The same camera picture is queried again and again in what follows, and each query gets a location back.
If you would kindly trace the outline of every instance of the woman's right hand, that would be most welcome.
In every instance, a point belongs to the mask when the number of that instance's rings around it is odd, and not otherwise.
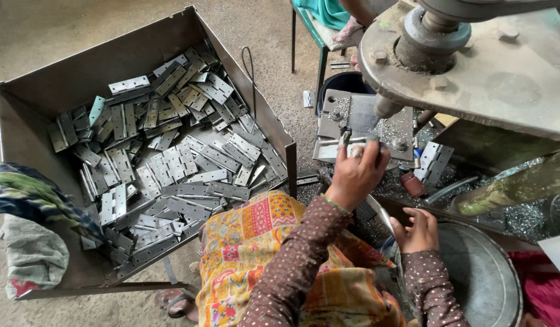
[[[390,219],[401,253],[439,249],[437,219],[423,209],[403,208],[403,211],[410,216],[409,221],[413,222],[413,227],[403,228],[397,219]]]

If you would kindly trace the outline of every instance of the woman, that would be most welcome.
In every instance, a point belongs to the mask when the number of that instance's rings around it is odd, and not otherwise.
[[[201,327],[406,326],[397,301],[374,286],[372,268],[392,263],[344,229],[390,160],[377,141],[357,153],[347,158],[339,147],[332,185],[307,210],[273,191],[208,220],[197,306],[182,296],[170,302],[169,314],[199,314]],[[413,227],[406,232],[395,218],[391,224],[418,323],[469,326],[437,253],[435,217],[404,211]]]

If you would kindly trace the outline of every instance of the teal fabric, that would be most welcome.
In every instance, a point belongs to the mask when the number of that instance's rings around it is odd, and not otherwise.
[[[293,0],[299,8],[308,9],[314,18],[328,28],[342,30],[351,18],[339,0]]]

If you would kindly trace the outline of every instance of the metal cable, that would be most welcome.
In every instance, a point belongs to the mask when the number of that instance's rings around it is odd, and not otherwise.
[[[247,49],[247,55],[250,57],[250,67],[252,69],[252,73],[250,74],[250,72],[247,70],[247,66],[246,66],[246,61],[244,60],[244,50]],[[252,80],[252,105],[254,106],[254,123],[252,124],[252,129],[250,130],[250,134],[252,134],[252,132],[254,131],[254,126],[255,126],[255,81],[254,81],[254,62],[252,61],[252,52],[250,51],[250,49],[248,48],[247,45],[245,45],[242,48],[242,63],[244,65],[244,70],[246,71],[247,76]]]

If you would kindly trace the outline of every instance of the metal chair leg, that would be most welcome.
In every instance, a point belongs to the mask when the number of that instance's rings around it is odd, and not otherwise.
[[[320,88],[324,84],[324,73],[327,70],[327,59],[328,59],[328,47],[324,46],[320,50],[320,58],[318,59],[318,76],[317,76],[317,91],[316,97],[314,97],[314,112],[316,113],[318,98],[321,96]]]
[[[292,7],[292,73],[294,73],[294,56],[296,54],[296,11]]]

